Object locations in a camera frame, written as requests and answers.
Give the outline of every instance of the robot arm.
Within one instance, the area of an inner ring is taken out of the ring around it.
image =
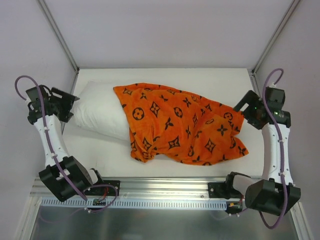
[[[57,199],[63,202],[77,194],[77,190],[83,193],[101,177],[94,168],[87,170],[70,156],[62,138],[61,122],[67,123],[73,116],[70,110],[78,98],[56,88],[50,90],[44,85],[39,88],[44,102],[46,127],[37,88],[26,91],[30,99],[28,121],[38,130],[45,153],[45,169],[39,172],[39,177]],[[65,173],[64,176],[56,161]]]
[[[279,216],[284,205],[284,187],[281,175],[287,190],[287,207],[285,213],[300,199],[301,190],[293,185],[290,174],[288,157],[288,139],[291,126],[290,113],[282,111],[285,102],[285,92],[281,89],[267,87],[266,102],[281,131],[284,153],[284,171],[281,173],[281,149],[276,126],[269,117],[266,108],[259,96],[252,90],[234,107],[235,111],[248,104],[243,111],[248,123],[258,130],[262,130],[264,141],[264,167],[262,180],[255,182],[249,176],[231,172],[223,187],[215,189],[223,198],[229,197],[230,192],[239,191],[245,196],[247,208]]]

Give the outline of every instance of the perforated metal strip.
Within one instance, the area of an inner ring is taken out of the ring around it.
[[[60,202],[55,197],[43,197],[41,205],[49,207],[69,207],[69,208],[101,208],[103,206],[93,205],[94,198],[84,201],[81,198],[72,198],[65,202]],[[110,208],[119,209],[182,209],[182,210],[226,210],[226,201],[214,200],[158,200],[158,199],[117,199]]]

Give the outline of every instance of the white cushion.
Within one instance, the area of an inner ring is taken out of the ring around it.
[[[133,82],[102,83],[90,81],[74,102],[75,124],[83,129],[130,141],[129,124],[113,87]]]

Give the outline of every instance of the cable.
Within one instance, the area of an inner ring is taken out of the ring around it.
[[[60,163],[56,157],[56,154],[55,154],[55,151],[53,149],[53,146],[51,144],[51,141],[50,141],[50,137],[49,137],[49,133],[48,133],[48,128],[47,128],[47,121],[46,121],[46,114],[45,114],[45,104],[44,104],[44,98],[42,96],[42,93],[41,93],[41,90],[40,90],[40,87],[38,85],[38,83],[30,76],[28,75],[21,75],[19,76],[15,82],[14,82],[14,88],[15,88],[15,91],[16,93],[20,96],[20,98],[22,98],[23,100],[27,100],[24,96],[22,96],[18,90],[18,82],[20,79],[22,78],[27,78],[27,79],[30,79],[37,91],[38,91],[38,94],[39,94],[39,99],[40,99],[40,104],[41,104],[41,114],[42,114],[42,120],[43,120],[43,126],[44,126],[44,133],[45,133],[45,137],[46,137],[46,140],[47,140],[47,143],[48,143],[48,146],[49,146],[49,150],[51,152],[52,155],[52,158],[57,166],[57,168],[59,169],[60,173],[62,174],[62,176],[64,177],[64,179],[70,184],[70,186],[75,190],[75,192],[83,199],[83,200],[87,200],[87,197],[74,185],[74,183],[70,180],[70,178],[67,176],[67,174],[65,173],[65,171],[63,170],[63,168],[60,166]]]
[[[78,208],[77,210],[75,210],[74,212],[72,212],[70,215],[68,215],[68,216],[66,216],[66,217],[64,217],[64,218],[62,218],[60,220],[57,220],[57,221],[49,221],[49,220],[44,219],[42,217],[42,215],[41,215],[41,210],[42,209],[40,208],[39,209],[39,213],[38,213],[39,219],[41,221],[47,223],[47,224],[58,224],[58,223],[61,223],[61,222],[65,221],[65,220],[69,219],[71,216],[73,216],[77,212],[80,212],[81,210],[85,210],[88,213],[94,213],[94,214],[102,212],[103,210],[105,210],[106,208],[110,207],[115,202],[115,200],[117,199],[117,196],[118,196],[118,190],[114,186],[109,185],[109,184],[92,185],[90,188],[93,189],[93,188],[100,188],[100,187],[110,187],[110,188],[112,188],[114,190],[114,193],[115,193],[114,198],[112,199],[112,201],[109,202],[109,204],[107,204],[106,206],[104,206],[104,207],[102,207],[102,208],[100,208],[98,210],[93,210],[93,209],[89,209],[88,210],[88,207],[85,207],[85,208],[81,207],[81,208]]]
[[[279,127],[276,119],[272,115],[272,113],[271,113],[271,111],[270,111],[270,109],[269,109],[269,107],[267,105],[267,101],[266,101],[266,89],[267,89],[268,82],[269,82],[271,76],[277,71],[280,71],[281,74],[278,77],[278,79],[275,81],[274,85],[276,85],[280,81],[281,77],[284,74],[284,70],[282,68],[276,68],[272,72],[270,72],[270,74],[266,78],[266,80],[264,82],[264,85],[263,85],[262,101],[263,101],[263,105],[264,105],[264,107],[266,109],[266,112],[268,113],[269,117],[271,118],[271,120],[272,120],[272,122],[273,122],[273,124],[275,126],[276,132],[278,134],[278,137],[279,137],[279,144],[280,144],[280,177],[281,177],[281,183],[282,183],[282,186],[283,186],[284,201],[283,201],[283,206],[282,206],[281,213],[280,213],[278,219],[276,220],[276,222],[274,223],[274,225],[269,225],[267,223],[264,215],[262,214],[262,212],[261,211],[259,212],[264,225],[268,229],[275,229],[276,227],[278,227],[278,225],[280,224],[280,221],[282,220],[282,218],[284,217],[284,215],[286,213],[287,206],[288,206],[288,191],[287,191],[286,179],[285,179],[285,176],[283,174],[284,171],[285,171],[285,147],[284,147],[283,137],[282,137],[282,134],[281,134],[280,127]]]

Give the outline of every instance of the orange fabric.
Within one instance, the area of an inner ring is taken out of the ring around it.
[[[155,155],[213,165],[249,152],[236,138],[244,117],[229,106],[172,87],[136,83],[113,88],[130,127],[131,157]]]

